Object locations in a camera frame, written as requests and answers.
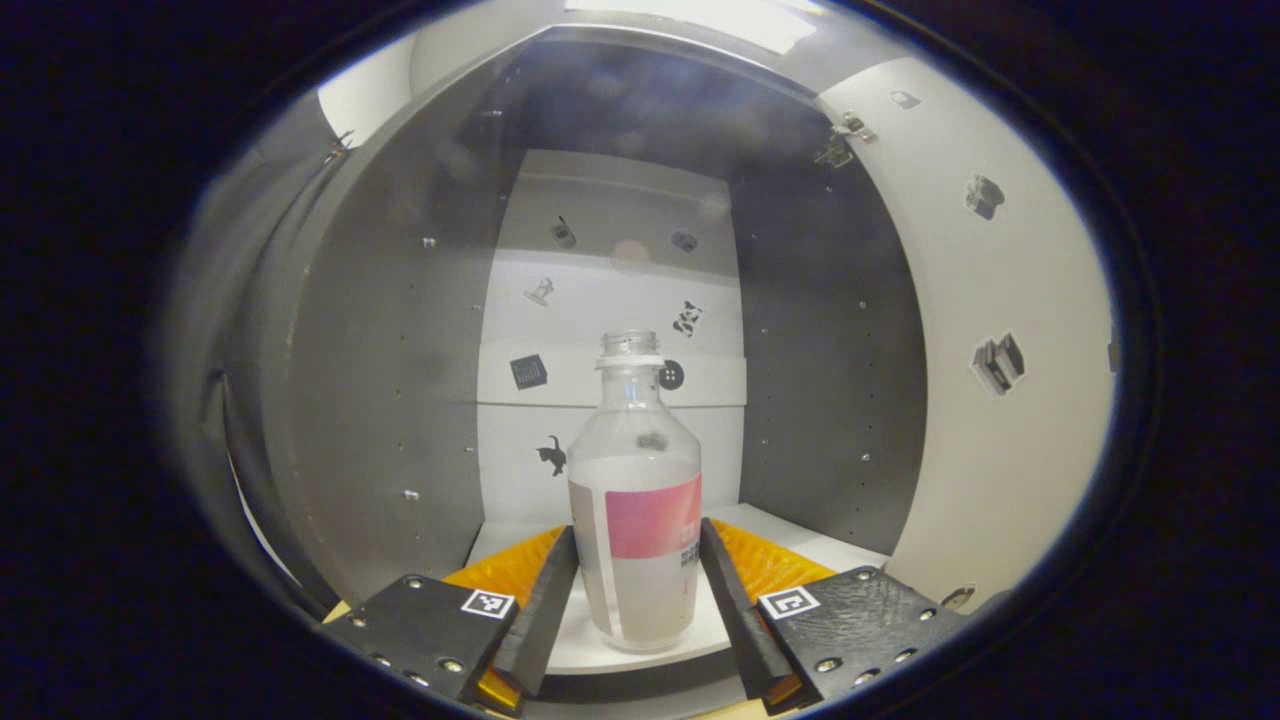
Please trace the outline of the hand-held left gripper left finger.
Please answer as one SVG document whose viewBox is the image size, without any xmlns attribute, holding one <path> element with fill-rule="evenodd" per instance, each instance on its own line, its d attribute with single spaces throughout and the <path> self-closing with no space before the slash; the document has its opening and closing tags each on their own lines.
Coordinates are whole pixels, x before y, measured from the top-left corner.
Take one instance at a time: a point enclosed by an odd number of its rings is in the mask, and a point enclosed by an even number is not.
<svg viewBox="0 0 1280 720">
<path fill-rule="evenodd" d="M 557 527 L 443 579 L 403 575 L 334 609 L 323 632 L 419 691 L 520 714 L 545 680 L 577 571 L 573 530 Z"/>
</svg>

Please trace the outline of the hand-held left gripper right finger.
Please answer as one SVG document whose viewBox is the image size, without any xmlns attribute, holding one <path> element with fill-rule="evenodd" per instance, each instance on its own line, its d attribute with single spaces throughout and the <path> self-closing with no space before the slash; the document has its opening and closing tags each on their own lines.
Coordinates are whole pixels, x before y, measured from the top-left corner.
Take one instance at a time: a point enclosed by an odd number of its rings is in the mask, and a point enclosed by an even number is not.
<svg viewBox="0 0 1280 720">
<path fill-rule="evenodd" d="M 833 571 L 721 520 L 701 519 L 699 552 L 742 688 L 768 714 L 867 694 L 969 623 L 874 565 Z"/>
</svg>

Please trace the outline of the clear bottle with pink label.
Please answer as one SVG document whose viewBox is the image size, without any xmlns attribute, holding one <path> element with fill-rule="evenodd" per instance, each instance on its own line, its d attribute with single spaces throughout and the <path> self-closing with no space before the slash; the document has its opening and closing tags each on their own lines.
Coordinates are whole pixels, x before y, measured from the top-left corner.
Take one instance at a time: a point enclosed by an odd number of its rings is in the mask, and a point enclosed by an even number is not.
<svg viewBox="0 0 1280 720">
<path fill-rule="evenodd" d="M 698 598 L 701 445 L 660 397 L 664 369 L 654 332 L 604 334 L 602 400 L 567 452 L 590 619 L 626 653 L 677 646 Z"/>
</svg>

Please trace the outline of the grey cabinet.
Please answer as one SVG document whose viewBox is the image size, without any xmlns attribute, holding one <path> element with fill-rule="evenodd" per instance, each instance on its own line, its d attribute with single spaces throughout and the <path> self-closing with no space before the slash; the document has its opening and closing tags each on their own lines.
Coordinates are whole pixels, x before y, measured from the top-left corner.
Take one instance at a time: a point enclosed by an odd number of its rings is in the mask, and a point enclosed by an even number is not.
<svg viewBox="0 0 1280 720">
<path fill-rule="evenodd" d="M 913 275 L 817 92 L 626 26 L 422 32 L 410 101 L 265 258 L 262 429 L 298 547 L 348 606 L 567 527 L 599 334 L 658 331 L 703 518 L 833 571 L 891 553 L 927 369 Z M 622 720 L 744 691 L 705 573 L 686 641 L 595 638 L 573 585 L 520 714 Z"/>
</svg>

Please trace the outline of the black backdrop cloth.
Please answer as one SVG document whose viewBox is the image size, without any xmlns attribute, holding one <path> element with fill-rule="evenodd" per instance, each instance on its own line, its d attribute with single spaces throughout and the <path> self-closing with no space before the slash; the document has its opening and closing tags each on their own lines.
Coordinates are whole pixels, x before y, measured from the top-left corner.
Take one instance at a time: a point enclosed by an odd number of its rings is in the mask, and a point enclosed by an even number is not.
<svg viewBox="0 0 1280 720">
<path fill-rule="evenodd" d="M 310 621 L 337 593 L 305 557 L 269 468 L 262 429 L 265 258 L 330 179 L 334 150 L 261 141 L 195 205 L 157 324 L 161 432 L 195 506 L 257 589 Z"/>
</svg>

